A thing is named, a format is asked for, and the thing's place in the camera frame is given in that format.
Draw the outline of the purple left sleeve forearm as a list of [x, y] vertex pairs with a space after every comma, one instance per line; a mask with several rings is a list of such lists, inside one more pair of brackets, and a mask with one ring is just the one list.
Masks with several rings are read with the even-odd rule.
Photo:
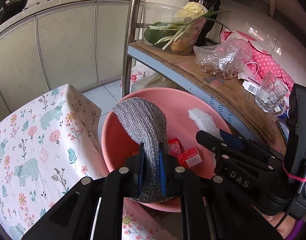
[[293, 227], [293, 230], [290, 232], [290, 234], [288, 235], [288, 237], [286, 237], [285, 240], [294, 240], [295, 237], [299, 234], [301, 228], [303, 227], [304, 225], [304, 220], [297, 220], [295, 222], [295, 225]]

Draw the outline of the person's right hand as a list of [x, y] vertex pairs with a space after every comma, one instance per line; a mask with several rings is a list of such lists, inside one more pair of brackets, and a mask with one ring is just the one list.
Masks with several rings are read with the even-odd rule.
[[[279, 212], [278, 214], [274, 216], [268, 216], [264, 213], [261, 213], [258, 209], [257, 211], [273, 226], [275, 227], [280, 220], [285, 215], [285, 212]], [[280, 224], [280, 226], [277, 228], [277, 231], [280, 233], [280, 235], [286, 239], [286, 237], [289, 236], [289, 234], [292, 232], [294, 226], [296, 224], [296, 220], [292, 218], [291, 216], [287, 215], [287, 217], [283, 220], [283, 222]]]

